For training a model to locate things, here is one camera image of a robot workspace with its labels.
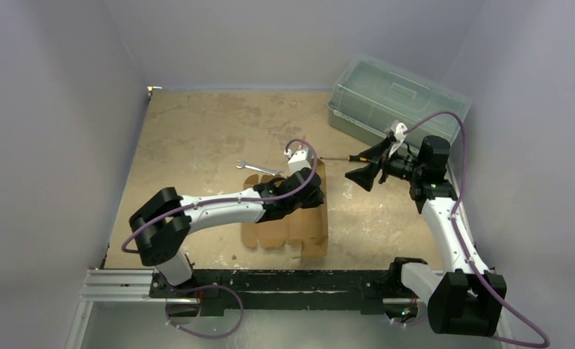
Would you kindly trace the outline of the brown cardboard box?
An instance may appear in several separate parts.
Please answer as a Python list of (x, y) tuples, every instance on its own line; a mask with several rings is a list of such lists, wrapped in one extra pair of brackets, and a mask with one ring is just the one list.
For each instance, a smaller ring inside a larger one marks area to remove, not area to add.
[(282, 220), (242, 223), (241, 243), (250, 249), (290, 248), (302, 258), (323, 258), (329, 244), (327, 203), (316, 208), (298, 209)]

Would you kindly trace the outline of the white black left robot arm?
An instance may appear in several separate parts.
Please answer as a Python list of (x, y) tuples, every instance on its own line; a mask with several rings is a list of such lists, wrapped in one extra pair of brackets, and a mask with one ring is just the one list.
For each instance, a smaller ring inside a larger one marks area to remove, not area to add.
[(322, 179), (310, 168), (221, 196), (180, 196), (168, 187), (129, 218), (131, 239), (142, 264), (157, 269), (177, 297), (187, 297), (196, 287), (193, 268), (180, 252), (188, 235), (220, 225), (281, 220), (323, 202)]

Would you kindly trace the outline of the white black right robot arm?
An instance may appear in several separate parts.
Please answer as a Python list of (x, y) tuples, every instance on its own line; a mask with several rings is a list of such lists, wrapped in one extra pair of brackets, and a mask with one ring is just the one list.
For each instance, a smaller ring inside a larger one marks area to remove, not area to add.
[(409, 182), (409, 195), (439, 248), (443, 275), (433, 272), (422, 258), (396, 257), (387, 272), (388, 289), (398, 296), (409, 291), (417, 295), (436, 334), (493, 337), (502, 311), (499, 300), (506, 295), (507, 285), (467, 242), (467, 229), (455, 207), (457, 191), (446, 179), (450, 144), (441, 137), (426, 136), (417, 154), (405, 155), (398, 146), (389, 136), (351, 156), (351, 161), (366, 166), (345, 176), (366, 191), (388, 177)]

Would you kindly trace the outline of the clear plastic storage box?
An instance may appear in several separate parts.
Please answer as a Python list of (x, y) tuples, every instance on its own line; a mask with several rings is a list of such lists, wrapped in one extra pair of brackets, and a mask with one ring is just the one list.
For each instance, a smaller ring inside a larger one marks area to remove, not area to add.
[(384, 140), (396, 121), (413, 127), (435, 113), (437, 116), (411, 132), (406, 144), (415, 151), (424, 137), (436, 135), (455, 141), (459, 125), (472, 101), (434, 81), (377, 58), (354, 58), (337, 79), (328, 102), (329, 125), (368, 145)]

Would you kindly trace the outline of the yellow black screwdriver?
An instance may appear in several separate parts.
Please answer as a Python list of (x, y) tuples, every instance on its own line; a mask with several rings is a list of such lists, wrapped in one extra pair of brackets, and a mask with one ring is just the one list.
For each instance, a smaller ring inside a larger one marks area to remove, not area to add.
[(370, 159), (362, 157), (359, 155), (348, 155), (348, 156), (320, 156), (319, 159), (324, 161), (349, 161), (349, 162), (361, 162), (368, 163)]

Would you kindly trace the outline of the silver open-end wrench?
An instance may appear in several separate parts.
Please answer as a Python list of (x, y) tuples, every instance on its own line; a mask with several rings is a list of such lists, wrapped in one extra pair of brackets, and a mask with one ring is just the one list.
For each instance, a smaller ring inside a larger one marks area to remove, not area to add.
[(254, 164), (250, 164), (249, 162), (247, 162), (243, 159), (236, 161), (235, 168), (237, 168), (237, 169), (250, 169), (250, 170), (253, 170), (256, 172), (261, 172), (263, 174), (272, 175), (272, 176), (278, 176), (278, 175), (282, 175), (284, 173), (280, 169), (269, 169), (269, 168), (257, 166)]

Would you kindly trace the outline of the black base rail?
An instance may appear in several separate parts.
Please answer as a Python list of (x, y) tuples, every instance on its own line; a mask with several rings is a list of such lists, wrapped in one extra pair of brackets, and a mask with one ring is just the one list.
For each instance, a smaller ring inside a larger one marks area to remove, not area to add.
[(334, 310), (395, 316), (412, 293), (399, 287), (388, 270), (230, 270), (197, 269), (193, 278), (170, 285), (152, 275), (149, 295), (168, 302), (200, 301), (202, 316), (225, 310)]

